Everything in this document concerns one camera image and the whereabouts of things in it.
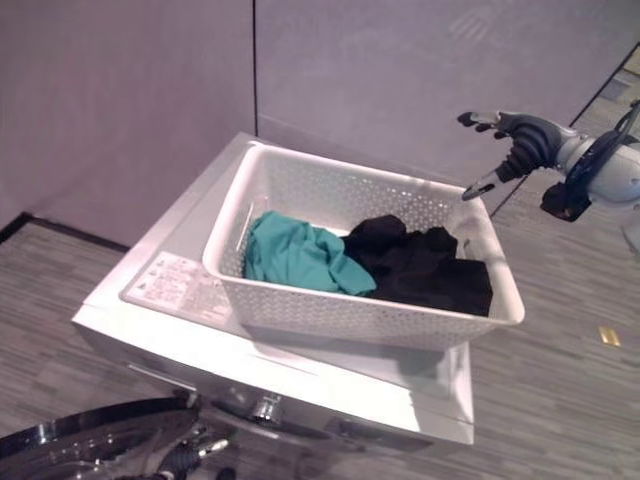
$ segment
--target teal shirt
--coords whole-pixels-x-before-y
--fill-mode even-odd
[[[324,292],[365,295],[376,283],[324,228],[267,212],[249,231],[245,277]]]

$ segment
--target white washing machine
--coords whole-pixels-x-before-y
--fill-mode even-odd
[[[445,455],[473,443],[469,349],[425,352],[247,331],[200,259],[240,134],[85,300],[73,322],[107,358],[273,442]]]

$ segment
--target perforated basket wall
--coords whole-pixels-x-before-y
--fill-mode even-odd
[[[501,325],[524,308],[481,200],[462,189],[257,145],[243,159],[203,255],[240,321],[308,335],[444,350]],[[243,278],[250,225],[268,210],[348,232],[366,218],[394,214],[408,230],[445,226],[460,257],[483,260],[493,288],[489,317],[317,292]]]

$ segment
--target washing machine door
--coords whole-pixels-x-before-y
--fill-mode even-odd
[[[197,420],[179,398],[141,400],[42,423],[0,439],[0,480],[106,480],[143,473],[147,456]]]

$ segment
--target gray floor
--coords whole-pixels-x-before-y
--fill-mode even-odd
[[[585,128],[610,126],[629,94],[599,99],[604,107],[587,112]],[[476,445],[449,458],[316,459],[303,469],[309,476],[640,478],[640,258],[623,240],[618,212],[591,209],[565,224],[540,211],[554,181],[532,177],[495,218],[527,317],[472,344]],[[35,225],[0,245],[0,435],[155,396],[93,354],[69,323],[119,257]],[[613,327],[621,347],[604,345],[599,326]],[[293,478],[297,452],[257,440],[242,448],[242,478]],[[212,461],[211,470],[238,455]]]

